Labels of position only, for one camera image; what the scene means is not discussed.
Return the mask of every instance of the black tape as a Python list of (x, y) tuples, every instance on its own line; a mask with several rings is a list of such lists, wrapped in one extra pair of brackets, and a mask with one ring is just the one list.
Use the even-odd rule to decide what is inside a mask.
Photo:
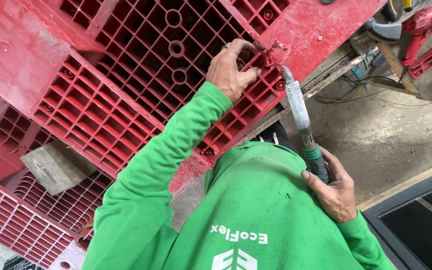
[(319, 177), (326, 185), (329, 184), (331, 176), (329, 175), (328, 169), (325, 166), (325, 159), (320, 156), (316, 160), (308, 160), (309, 169), (311, 173)]

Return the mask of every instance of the fingernail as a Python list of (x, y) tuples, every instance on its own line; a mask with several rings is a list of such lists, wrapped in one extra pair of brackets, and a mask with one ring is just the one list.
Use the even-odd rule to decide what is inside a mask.
[(307, 170), (301, 171), (301, 177), (306, 180), (309, 178), (309, 172)]

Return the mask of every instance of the person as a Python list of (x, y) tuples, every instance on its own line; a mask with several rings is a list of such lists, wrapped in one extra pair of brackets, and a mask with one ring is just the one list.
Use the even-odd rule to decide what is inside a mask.
[(242, 39), (223, 47), (191, 101), (119, 173), (95, 212), (83, 270), (393, 269), (338, 159), (321, 148), (333, 179), (326, 185), (294, 150), (264, 136), (221, 155), (201, 204), (179, 234), (171, 228), (169, 182), (261, 74), (237, 68), (253, 50)]

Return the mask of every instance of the yellow wire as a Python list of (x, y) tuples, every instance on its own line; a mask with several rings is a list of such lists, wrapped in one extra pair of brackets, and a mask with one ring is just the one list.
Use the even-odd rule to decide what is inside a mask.
[[(314, 95), (314, 96), (316, 98), (322, 100), (322, 101), (332, 101), (332, 102), (337, 102), (337, 103), (344, 103), (344, 102), (348, 102), (348, 101), (353, 100), (357, 95), (359, 95), (361, 93), (361, 91), (362, 91), (363, 88), (366, 91), (366, 93), (368, 93), (368, 95), (371, 96), (372, 98), (369, 97), (369, 96), (367, 96), (367, 95), (363, 95), (363, 97), (365, 97), (365, 98), (367, 98), (369, 100), (382, 101), (382, 102), (386, 103), (387, 105), (389, 105), (389, 106), (391, 106), (393, 108), (396, 108), (396, 109), (413, 110), (413, 109), (423, 108), (423, 107), (426, 107), (426, 106), (432, 104), (432, 100), (429, 101), (426, 104), (419, 104), (419, 105), (406, 105), (406, 104), (400, 104), (400, 103), (396, 103), (396, 102), (392, 102), (392, 101), (387, 101), (387, 100), (384, 100), (384, 99), (382, 99), (380, 97), (377, 97), (374, 94), (371, 94), (370, 92), (368, 92), (368, 89), (366, 89), (366, 87), (364, 87), (364, 83), (363, 82), (359, 83), (358, 90), (357, 90), (356, 94), (354, 94), (352, 97), (350, 97), (348, 99), (345, 99), (345, 100), (334, 100), (334, 99), (330, 99), (330, 98), (323, 98), (323, 97), (320, 97), (317, 94)], [(396, 107), (396, 106), (393, 106), (391, 104), (400, 105), (400, 106), (406, 106), (406, 107)]]

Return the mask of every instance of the power drill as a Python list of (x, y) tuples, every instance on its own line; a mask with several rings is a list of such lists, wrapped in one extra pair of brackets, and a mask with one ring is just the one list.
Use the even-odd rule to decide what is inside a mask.
[(417, 60), (417, 54), (424, 42), (429, 38), (432, 27), (432, 6), (422, 9), (403, 22), (402, 31), (413, 34), (413, 39), (407, 47), (401, 65), (408, 69)]

